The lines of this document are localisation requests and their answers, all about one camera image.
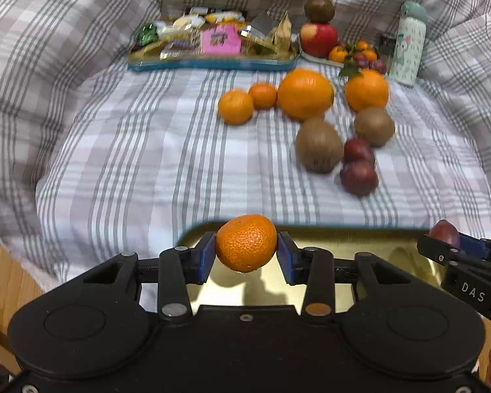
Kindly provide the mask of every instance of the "checkered fabric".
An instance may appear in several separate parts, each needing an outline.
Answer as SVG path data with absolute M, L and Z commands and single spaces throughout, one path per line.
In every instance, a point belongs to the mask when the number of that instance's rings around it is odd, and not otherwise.
M 299 225 L 427 228 L 447 218 L 491 237 L 491 0 L 415 0 L 429 14 L 418 85 L 390 82 L 396 135 L 376 152 L 380 187 L 358 199 L 305 172 L 299 124 L 262 111 L 217 119 L 219 96 L 283 73 L 127 71 L 130 36 L 158 13 L 236 6 L 296 28 L 304 0 L 0 0 L 0 237 L 60 280 L 131 249 L 156 256 L 206 220 L 263 213 Z M 405 0 L 333 0 L 341 38 L 396 33 Z M 353 115 L 338 69 L 327 120 Z

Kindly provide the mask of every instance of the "kiwi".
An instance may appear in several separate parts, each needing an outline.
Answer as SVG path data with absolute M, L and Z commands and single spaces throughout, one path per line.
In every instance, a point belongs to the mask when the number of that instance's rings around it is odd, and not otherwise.
M 380 148 L 395 134 L 395 123 L 385 109 L 364 109 L 356 114 L 353 123 L 356 135 L 370 145 Z
M 328 23 L 335 17 L 335 5 L 331 0 L 307 0 L 304 12 L 311 22 Z
M 313 173 L 330 173 L 343 158 L 343 145 L 335 128 L 314 117 L 300 127 L 295 139 L 296 157 Z

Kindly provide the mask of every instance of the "bottle cap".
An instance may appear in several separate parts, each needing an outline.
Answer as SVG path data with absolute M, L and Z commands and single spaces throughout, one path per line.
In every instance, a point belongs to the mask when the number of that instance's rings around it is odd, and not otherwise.
M 427 23 L 427 12 L 424 6 L 415 1 L 406 1 L 402 4 L 402 17 L 413 18 L 420 22 Z

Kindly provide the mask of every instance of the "orange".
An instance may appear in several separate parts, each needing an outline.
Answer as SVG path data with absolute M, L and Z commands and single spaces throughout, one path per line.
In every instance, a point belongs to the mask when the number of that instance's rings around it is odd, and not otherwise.
M 298 121 L 323 115 L 334 97 L 331 83 L 320 73 L 305 68 L 289 72 L 278 90 L 279 106 Z
M 230 90 L 218 101 L 218 115 L 226 124 L 244 124 L 253 116 L 253 112 L 253 98 L 244 90 Z
M 362 53 L 368 57 L 369 63 L 373 63 L 375 60 L 378 59 L 378 55 L 372 48 L 367 48 L 363 50 Z
M 264 266 L 276 251 L 276 228 L 260 214 L 246 214 L 224 224 L 216 233 L 219 260 L 231 270 L 248 273 Z
M 360 74 L 349 77 L 344 88 L 350 108 L 355 112 L 385 108 L 389 100 L 389 86 L 385 78 L 374 69 L 362 69 Z
M 329 56 L 327 59 L 329 59 L 332 62 L 344 63 L 347 55 L 348 55 L 348 51 L 345 48 L 341 46 L 336 46 L 333 47 L 333 50 L 329 52 Z
M 255 109 L 269 109 L 276 103 L 276 88 L 268 83 L 256 83 L 249 89 Z
M 369 43 L 367 41 L 364 41 L 364 40 L 358 40 L 355 44 L 355 50 L 357 52 L 367 50 L 368 48 L 371 48 L 371 46 L 369 45 Z

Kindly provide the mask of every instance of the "light green thermos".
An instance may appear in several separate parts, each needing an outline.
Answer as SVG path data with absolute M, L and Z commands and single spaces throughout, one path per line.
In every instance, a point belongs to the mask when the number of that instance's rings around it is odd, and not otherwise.
M 416 80 L 426 38 L 426 22 L 427 12 L 423 6 L 414 1 L 402 4 L 389 77 L 407 86 L 414 85 Z

